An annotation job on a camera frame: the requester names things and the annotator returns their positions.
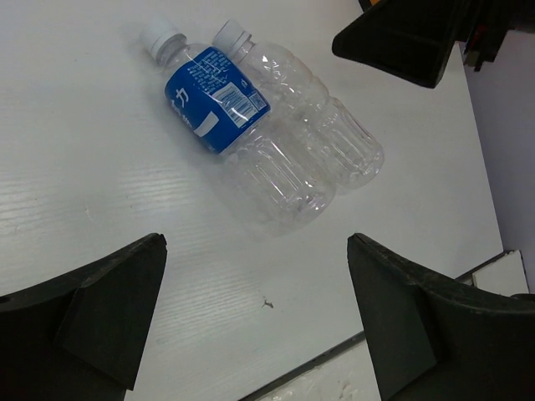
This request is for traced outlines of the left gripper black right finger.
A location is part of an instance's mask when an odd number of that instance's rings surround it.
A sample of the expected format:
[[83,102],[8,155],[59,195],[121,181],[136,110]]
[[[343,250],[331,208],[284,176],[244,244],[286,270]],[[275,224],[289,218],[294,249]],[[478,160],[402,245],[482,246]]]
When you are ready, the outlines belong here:
[[383,400],[531,400],[534,298],[461,283],[363,234],[349,271]]

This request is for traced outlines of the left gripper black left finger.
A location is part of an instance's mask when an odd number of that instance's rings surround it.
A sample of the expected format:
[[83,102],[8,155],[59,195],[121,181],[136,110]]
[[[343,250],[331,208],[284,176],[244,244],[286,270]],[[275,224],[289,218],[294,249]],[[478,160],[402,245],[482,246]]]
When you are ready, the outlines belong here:
[[3,400],[122,400],[133,390],[166,268],[151,233],[1,297]]

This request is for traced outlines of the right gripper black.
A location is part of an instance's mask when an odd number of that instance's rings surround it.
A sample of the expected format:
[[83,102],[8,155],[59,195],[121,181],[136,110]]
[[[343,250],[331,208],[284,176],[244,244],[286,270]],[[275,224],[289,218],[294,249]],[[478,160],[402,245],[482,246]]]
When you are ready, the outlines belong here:
[[332,52],[433,89],[456,40],[464,65],[480,71],[509,31],[534,34],[534,0],[470,1],[463,17],[463,1],[379,1],[334,37]]

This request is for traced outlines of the clear bottle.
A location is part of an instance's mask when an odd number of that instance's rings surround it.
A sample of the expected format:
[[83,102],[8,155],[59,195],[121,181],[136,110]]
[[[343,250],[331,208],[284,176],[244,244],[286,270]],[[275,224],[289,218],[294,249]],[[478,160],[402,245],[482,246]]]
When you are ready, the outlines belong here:
[[339,188],[356,190],[378,175],[385,161],[381,144],[294,53],[275,43],[255,43],[233,19],[212,44],[255,83],[274,110],[298,126],[296,136]]

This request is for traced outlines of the blue label bottle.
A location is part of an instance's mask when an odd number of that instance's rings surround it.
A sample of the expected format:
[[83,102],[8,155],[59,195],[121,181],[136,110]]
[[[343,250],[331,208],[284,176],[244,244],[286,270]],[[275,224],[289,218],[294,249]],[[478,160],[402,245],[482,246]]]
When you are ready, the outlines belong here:
[[238,216],[270,231],[306,226],[336,187],[298,140],[297,125],[219,48],[189,43],[156,18],[140,34],[162,75],[166,102],[218,158],[212,176]]

